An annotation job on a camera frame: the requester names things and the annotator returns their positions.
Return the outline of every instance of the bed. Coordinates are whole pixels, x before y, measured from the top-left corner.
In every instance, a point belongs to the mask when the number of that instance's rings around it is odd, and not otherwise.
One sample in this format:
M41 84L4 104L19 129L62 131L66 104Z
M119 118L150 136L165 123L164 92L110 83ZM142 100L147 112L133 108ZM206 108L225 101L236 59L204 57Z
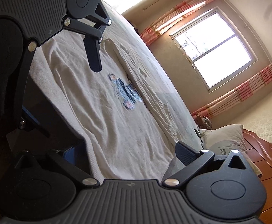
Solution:
M36 50L30 75L84 139L96 179L161 181L184 167L177 141L202 149L198 127L133 26L105 8L112 25L100 45L101 72L89 68L83 36L62 31Z

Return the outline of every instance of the pillow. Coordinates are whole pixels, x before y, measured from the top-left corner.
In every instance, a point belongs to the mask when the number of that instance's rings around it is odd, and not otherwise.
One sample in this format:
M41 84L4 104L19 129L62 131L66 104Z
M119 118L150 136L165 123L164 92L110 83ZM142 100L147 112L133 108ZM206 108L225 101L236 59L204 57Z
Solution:
M253 171L261 177L262 172L247 155L243 137L243 125L227 125L217 130L200 130L205 149L216 155L228 155L231 150L237 149L245 157Z

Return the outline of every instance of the curtain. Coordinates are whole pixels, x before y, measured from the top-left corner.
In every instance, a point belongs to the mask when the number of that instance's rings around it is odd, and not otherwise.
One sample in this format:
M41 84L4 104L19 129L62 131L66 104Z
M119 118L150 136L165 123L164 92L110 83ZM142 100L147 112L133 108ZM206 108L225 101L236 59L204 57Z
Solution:
M146 45L153 43L177 22L214 0L184 0L147 27L140 37Z
M237 86L235 89L229 91L225 95L219 97L213 102L203 106L191 115L196 120L197 114L201 117L206 116L211 119L218 114L234 107L238 103L246 100L255 92L260 90L272 81L272 63L264 68L262 71L248 79L246 82Z

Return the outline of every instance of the white bed sheet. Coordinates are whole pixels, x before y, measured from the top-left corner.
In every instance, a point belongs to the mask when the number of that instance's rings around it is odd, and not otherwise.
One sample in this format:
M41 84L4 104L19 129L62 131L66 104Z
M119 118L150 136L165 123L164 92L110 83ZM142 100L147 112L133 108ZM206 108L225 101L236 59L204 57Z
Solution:
M30 75L68 125L85 139L95 178L161 180L182 140L202 149L196 124L170 79L133 27L105 5L103 69L88 65L83 36L62 31L38 48ZM143 102L123 106L108 75L132 81ZM183 167L174 160L170 173Z

